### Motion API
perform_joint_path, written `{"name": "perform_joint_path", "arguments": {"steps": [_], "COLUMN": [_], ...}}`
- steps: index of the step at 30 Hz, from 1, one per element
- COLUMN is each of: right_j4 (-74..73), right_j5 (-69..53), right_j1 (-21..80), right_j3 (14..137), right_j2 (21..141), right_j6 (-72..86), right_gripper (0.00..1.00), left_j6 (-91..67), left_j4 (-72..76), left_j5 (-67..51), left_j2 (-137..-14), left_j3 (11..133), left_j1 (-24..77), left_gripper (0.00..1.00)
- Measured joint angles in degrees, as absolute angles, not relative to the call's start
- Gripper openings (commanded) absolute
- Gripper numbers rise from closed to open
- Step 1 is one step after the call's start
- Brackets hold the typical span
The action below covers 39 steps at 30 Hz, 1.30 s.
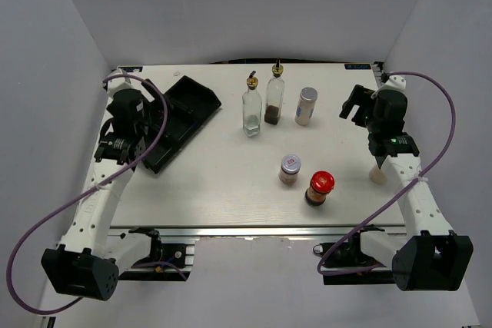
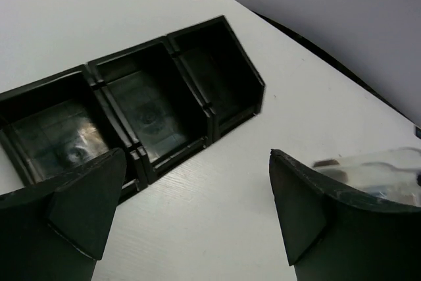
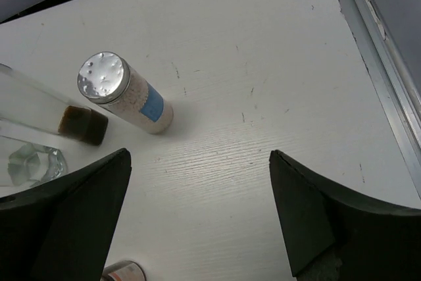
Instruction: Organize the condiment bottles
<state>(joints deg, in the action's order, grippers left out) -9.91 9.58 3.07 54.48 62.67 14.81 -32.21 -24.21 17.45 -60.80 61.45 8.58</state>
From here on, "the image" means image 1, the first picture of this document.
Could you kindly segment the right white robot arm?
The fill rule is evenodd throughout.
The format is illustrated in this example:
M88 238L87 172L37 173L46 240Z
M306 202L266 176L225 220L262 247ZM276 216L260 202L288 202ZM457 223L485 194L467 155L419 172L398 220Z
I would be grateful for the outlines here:
M400 290L457 290L473 244L468 236L454 232L420 176L419 150L403 130L407 97L396 90L356 85L342 105L341 118L353 109L352 121L367 129L370 153L399 197L407 240L401 243L382 230L366 229L348 244L348 259L358 266L372 259L381 263L391 270Z

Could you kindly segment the clear glass oil bottle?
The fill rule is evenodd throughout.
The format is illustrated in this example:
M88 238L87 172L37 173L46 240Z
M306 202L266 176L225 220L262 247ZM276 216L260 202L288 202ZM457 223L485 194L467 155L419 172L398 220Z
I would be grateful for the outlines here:
M258 93L258 78L252 71L247 78L247 87L242 95L242 127L247 137L253 137L261 131L262 99Z

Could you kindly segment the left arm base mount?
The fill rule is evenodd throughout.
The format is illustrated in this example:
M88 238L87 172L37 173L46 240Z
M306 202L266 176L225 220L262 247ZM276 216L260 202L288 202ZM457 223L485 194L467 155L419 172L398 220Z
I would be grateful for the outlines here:
M190 244L162 242L158 230L150 227L134 227L122 233L124 240L132 236L143 236L150 240L148 255L136 260L128 271L121 272L119 281L185 282L191 273Z

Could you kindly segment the small jar white label lid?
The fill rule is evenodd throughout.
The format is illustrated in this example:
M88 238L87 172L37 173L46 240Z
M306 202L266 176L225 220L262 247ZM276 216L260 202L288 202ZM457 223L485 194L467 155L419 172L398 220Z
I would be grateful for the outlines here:
M295 154L287 154L281 160L279 179L284 184L293 184L301 169L301 159Z

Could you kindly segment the white spice jar silver lid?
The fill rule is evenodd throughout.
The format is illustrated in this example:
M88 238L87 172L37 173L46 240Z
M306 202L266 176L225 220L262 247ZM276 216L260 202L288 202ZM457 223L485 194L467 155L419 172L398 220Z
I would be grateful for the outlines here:
M301 126L309 124L317 101L317 90L312 87L301 89L294 120Z

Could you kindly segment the glass bottle dark sauce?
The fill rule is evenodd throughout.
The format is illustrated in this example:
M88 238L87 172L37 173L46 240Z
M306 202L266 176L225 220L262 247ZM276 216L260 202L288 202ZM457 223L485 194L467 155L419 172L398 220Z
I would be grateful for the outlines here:
M272 66L272 78L268 82L265 100L264 121L276 125L280 121L285 82L282 78L284 67L278 59Z

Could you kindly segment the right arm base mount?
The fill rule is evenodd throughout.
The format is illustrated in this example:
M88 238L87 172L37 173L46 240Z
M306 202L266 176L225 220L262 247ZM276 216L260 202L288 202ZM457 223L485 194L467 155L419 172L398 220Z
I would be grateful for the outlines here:
M337 248L323 263L323 268L343 270L375 266L377 261L361 252L361 237L357 233ZM323 277L325 286L369 286L394 284L392 272L387 268L375 268L364 272Z

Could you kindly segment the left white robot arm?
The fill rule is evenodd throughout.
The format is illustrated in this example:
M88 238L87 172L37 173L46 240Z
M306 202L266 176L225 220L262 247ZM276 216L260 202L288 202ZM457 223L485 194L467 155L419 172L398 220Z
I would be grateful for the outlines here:
M136 262L153 266L162 257L154 234L131 230L113 246L108 232L125 187L142 154L154 147L160 135L150 130L165 121L160 93L149 101L141 91L126 88L112 95L107 107L111 117L103 124L91 166L92 193L78 203L75 217L56 249L47 249L42 267L57 293L108 300L119 277Z

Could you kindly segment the red lid sauce jar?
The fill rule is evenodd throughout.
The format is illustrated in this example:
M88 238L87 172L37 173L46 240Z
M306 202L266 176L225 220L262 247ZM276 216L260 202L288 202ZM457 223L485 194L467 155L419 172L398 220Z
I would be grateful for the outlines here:
M331 173L317 171L312 175L304 197L309 204L320 206L326 201L327 196L332 192L334 187L335 179Z

